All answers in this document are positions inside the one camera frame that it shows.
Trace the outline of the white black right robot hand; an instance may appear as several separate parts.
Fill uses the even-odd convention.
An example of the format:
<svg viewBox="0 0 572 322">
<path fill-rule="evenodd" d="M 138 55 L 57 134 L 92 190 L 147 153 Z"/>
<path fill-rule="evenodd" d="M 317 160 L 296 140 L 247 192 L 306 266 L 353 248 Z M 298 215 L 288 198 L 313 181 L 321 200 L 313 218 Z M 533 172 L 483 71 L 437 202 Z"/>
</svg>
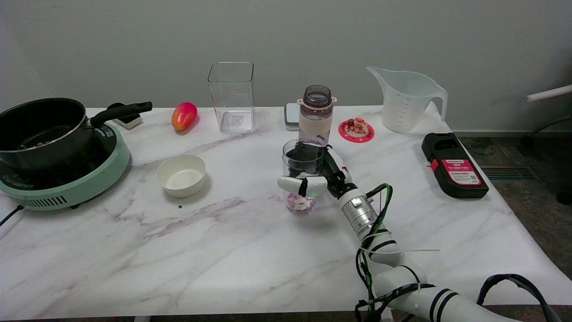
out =
<svg viewBox="0 0 572 322">
<path fill-rule="evenodd" d="M 285 173 L 278 187 L 294 195 L 315 198 L 327 192 L 336 199 L 355 188 L 351 174 L 331 145 L 293 140 L 283 149 Z"/>
</svg>

